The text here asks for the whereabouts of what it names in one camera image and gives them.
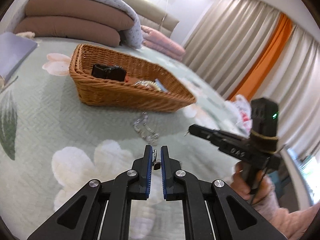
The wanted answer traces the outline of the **pink sleeved forearm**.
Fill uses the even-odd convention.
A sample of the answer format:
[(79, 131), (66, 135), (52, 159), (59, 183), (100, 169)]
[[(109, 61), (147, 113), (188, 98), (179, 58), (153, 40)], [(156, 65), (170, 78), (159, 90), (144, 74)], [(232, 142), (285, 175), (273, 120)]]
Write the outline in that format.
[(319, 223), (316, 222), (319, 203), (306, 210), (290, 213), (288, 209), (279, 207), (276, 193), (271, 191), (262, 200), (253, 204), (253, 207), (287, 239), (300, 239), (307, 233), (313, 222), (315, 222), (316, 229), (319, 228)]

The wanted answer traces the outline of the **person's right hand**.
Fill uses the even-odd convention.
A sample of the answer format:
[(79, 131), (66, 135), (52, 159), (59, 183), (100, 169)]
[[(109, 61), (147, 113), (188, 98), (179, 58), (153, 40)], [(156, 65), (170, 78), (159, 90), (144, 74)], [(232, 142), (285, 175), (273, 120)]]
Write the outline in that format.
[[(242, 170), (244, 165), (242, 161), (235, 165), (235, 173), (232, 176), (231, 188), (240, 195), (244, 200), (250, 200), (252, 195), (250, 194), (251, 188), (246, 184), (242, 178)], [(259, 171), (256, 175), (255, 182), (258, 184), (257, 192), (252, 199), (252, 204), (256, 204), (263, 198), (265, 198), (273, 189), (273, 184), (270, 178), (264, 175), (263, 171)]]

